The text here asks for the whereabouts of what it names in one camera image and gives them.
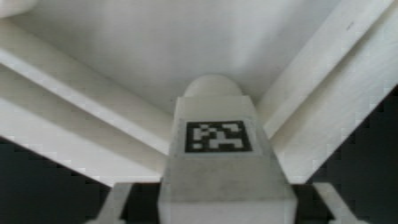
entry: white panel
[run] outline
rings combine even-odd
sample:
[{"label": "white panel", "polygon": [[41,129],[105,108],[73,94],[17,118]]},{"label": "white panel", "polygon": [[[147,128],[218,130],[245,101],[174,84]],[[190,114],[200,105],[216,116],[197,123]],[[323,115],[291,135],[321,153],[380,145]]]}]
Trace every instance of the white panel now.
[{"label": "white panel", "polygon": [[257,104],[272,138],[392,0],[341,1]]},{"label": "white panel", "polygon": [[5,68],[0,135],[103,184],[160,180],[165,156]]},{"label": "white panel", "polygon": [[165,111],[225,74],[261,97],[341,0],[41,0],[12,21]]},{"label": "white panel", "polygon": [[272,138],[293,183],[304,183],[398,84],[398,2]]},{"label": "white panel", "polygon": [[7,21],[0,63],[167,154],[170,116]]}]

